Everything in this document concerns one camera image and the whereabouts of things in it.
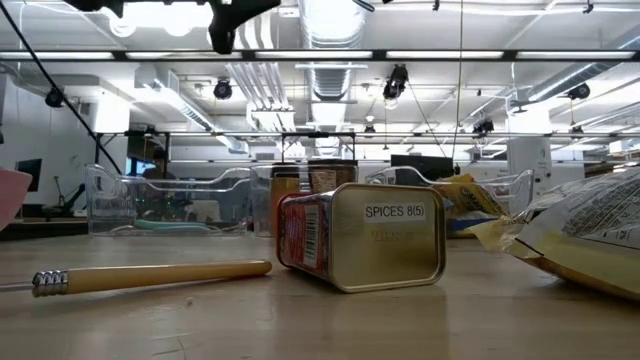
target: wire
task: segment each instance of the wire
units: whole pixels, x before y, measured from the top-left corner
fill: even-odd
[[[453,133],[453,149],[451,151],[451,159],[456,157],[456,140],[458,138],[458,128],[460,128],[460,96],[462,93],[462,46],[464,42],[464,0],[460,0],[460,62],[458,63],[458,94],[456,106],[456,129]]]
[[[407,80],[407,84],[409,85],[409,90],[411,90],[411,94],[413,94],[413,99],[416,101],[416,105],[418,106],[418,110],[420,110],[420,114],[422,114],[422,119],[424,119],[424,122],[429,127],[429,132],[433,136],[433,139],[436,141],[436,145],[438,145],[438,147],[440,148],[440,151],[442,151],[442,155],[444,155],[444,157],[447,157],[447,154],[444,152],[444,149],[442,148],[442,145],[440,145],[440,142],[438,141],[438,137],[435,136],[435,134],[433,134],[433,129],[431,128],[431,124],[429,124],[429,119],[427,118],[427,115],[425,115],[424,111],[422,110],[422,106],[420,106],[420,101],[418,101],[418,97],[416,96],[416,92],[413,91],[413,86],[411,86],[411,82],[409,82]]]
[[[107,150],[104,148],[104,146],[100,144],[98,137],[93,133],[93,131],[91,131],[91,128],[89,127],[89,125],[87,125],[84,119],[82,119],[82,116],[80,115],[80,113],[78,113],[78,110],[76,110],[76,108],[71,104],[71,102],[69,102],[69,99],[67,99],[67,96],[64,95],[64,92],[58,87],[58,85],[53,80],[51,75],[49,75],[47,70],[44,68],[44,66],[42,65],[42,62],[36,55],[35,51],[33,51],[33,48],[31,48],[31,45],[29,45],[29,43],[27,42],[27,39],[24,37],[24,34],[22,34],[22,31],[20,31],[20,29],[18,28],[18,25],[16,25],[16,22],[13,20],[13,18],[11,17],[11,14],[9,14],[9,10],[7,10],[7,7],[4,5],[4,2],[2,1],[0,1],[0,10],[4,14],[4,17],[7,18],[7,21],[9,22],[9,25],[11,25],[11,28],[13,28],[13,31],[16,33],[16,35],[18,35],[18,38],[20,38],[21,43],[24,45],[24,47],[27,49],[27,51],[31,55],[31,58],[33,58],[33,61],[38,66],[38,69],[40,69],[40,72],[42,72],[42,75],[44,75],[44,77],[47,79],[51,87],[55,91],[57,91],[59,94],[62,95],[62,102],[69,108],[71,113],[73,113],[73,115],[78,119],[78,121],[80,121],[80,123],[85,128],[85,130],[87,130],[87,133],[89,134],[89,136],[91,136],[93,141],[95,141],[98,149],[100,149],[100,151],[104,153],[107,159],[109,159],[109,162],[111,163],[111,165],[113,165],[113,168],[116,170],[118,175],[122,175],[122,172],[120,171],[120,167],[118,167],[118,165],[113,160],[111,155],[107,152]]]

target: metal tin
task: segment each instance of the metal tin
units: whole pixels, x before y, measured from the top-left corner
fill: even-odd
[[[445,226],[431,189],[349,183],[283,197],[276,253],[348,293],[427,285],[445,268]]]

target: wooden table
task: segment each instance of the wooden table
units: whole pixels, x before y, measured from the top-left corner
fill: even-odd
[[[275,268],[264,278],[89,295],[0,293],[0,358],[640,359],[635,304],[488,254],[473,240],[449,245],[434,286],[346,295],[283,269],[268,239],[2,243],[2,282],[82,266],[268,258]]]

